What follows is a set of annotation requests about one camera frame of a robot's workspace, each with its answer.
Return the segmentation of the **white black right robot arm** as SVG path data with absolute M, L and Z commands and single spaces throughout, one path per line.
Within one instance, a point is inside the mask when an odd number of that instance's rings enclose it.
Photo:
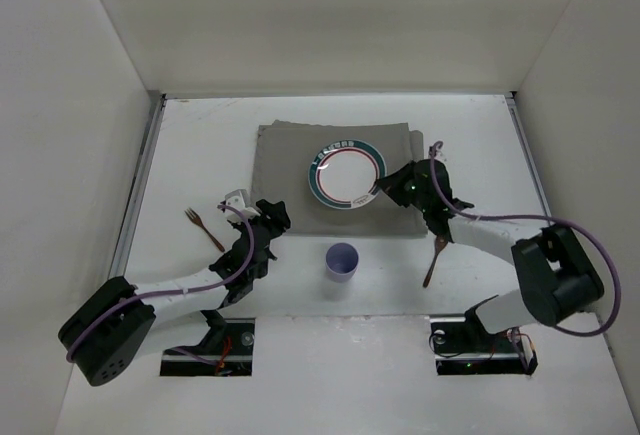
M 460 325 L 467 350 L 509 329 L 538 323 L 556 330 L 568 317 L 601 299 L 604 285 L 569 221 L 539 215 L 481 215 L 454 197 L 445 165 L 410 162 L 380 178 L 377 188 L 394 203 L 417 209 L 444 243 L 476 248 L 515 269 L 517 289 L 469 308 Z

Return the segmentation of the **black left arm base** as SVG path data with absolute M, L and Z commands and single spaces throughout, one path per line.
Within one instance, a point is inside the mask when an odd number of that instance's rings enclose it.
M 194 346 L 165 350 L 161 377 L 249 377 L 253 371 L 255 318 L 223 318 L 203 311 L 209 331 Z

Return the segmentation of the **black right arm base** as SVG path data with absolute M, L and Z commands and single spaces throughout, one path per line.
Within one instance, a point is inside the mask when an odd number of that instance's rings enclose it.
M 531 337 L 519 328 L 490 334 L 476 315 L 476 306 L 463 314 L 429 319 L 428 345 L 439 376 L 532 376 L 538 356 Z

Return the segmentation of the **brown wooden fork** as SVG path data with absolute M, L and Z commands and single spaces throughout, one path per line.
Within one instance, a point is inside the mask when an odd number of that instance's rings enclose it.
M 202 218 L 195 210 L 193 210 L 192 208 L 187 208 L 185 210 L 185 215 L 192 224 L 199 227 L 205 233 L 205 235 L 209 238 L 209 240 L 213 243 L 217 250 L 219 250 L 221 253 L 225 252 L 225 248 L 222 243 L 207 229 Z

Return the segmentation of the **brown wooden spoon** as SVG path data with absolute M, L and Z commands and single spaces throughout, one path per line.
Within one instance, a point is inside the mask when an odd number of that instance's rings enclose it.
M 447 245 L 448 245 L 448 240 L 443 236 L 437 236 L 434 239 L 434 254 L 422 283 L 423 288 L 427 288 L 429 286 L 436 268 L 436 263 L 439 258 L 439 255 L 447 247 Z

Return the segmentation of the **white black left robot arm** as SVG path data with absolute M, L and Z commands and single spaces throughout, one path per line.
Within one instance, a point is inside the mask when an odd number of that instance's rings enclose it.
M 231 248 L 192 275 L 157 283 L 123 276 L 104 282 L 62 325 L 66 359 L 92 387 L 120 376 L 138 357 L 166 349 L 196 353 L 224 336 L 221 310 L 239 303 L 268 274 L 273 240 L 291 220 L 284 202 L 220 206 L 239 233 Z

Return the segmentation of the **white plate with green rim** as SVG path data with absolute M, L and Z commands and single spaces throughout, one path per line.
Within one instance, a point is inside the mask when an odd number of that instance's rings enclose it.
M 370 143 L 345 139 L 323 147 L 307 174 L 311 193 L 321 204 L 336 210 L 354 210 L 377 197 L 377 180 L 387 175 L 387 165 Z

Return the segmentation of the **grey cloth placemat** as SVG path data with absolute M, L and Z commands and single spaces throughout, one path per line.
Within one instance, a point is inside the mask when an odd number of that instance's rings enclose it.
M 428 232 L 420 213 L 381 194 L 362 208 L 325 206 L 312 194 L 308 171 L 322 148 L 347 140 L 371 144 L 394 173 L 424 156 L 423 135 L 407 123 L 332 126 L 274 121 L 261 125 L 251 182 L 251 200 L 282 201 L 291 219 L 291 234 L 314 236 L 409 236 Z

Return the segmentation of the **lilac plastic cup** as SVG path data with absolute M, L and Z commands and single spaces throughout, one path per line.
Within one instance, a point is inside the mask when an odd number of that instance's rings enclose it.
M 348 243 L 332 245 L 325 255 L 326 274 L 337 283 L 349 281 L 355 274 L 359 264 L 359 253 Z

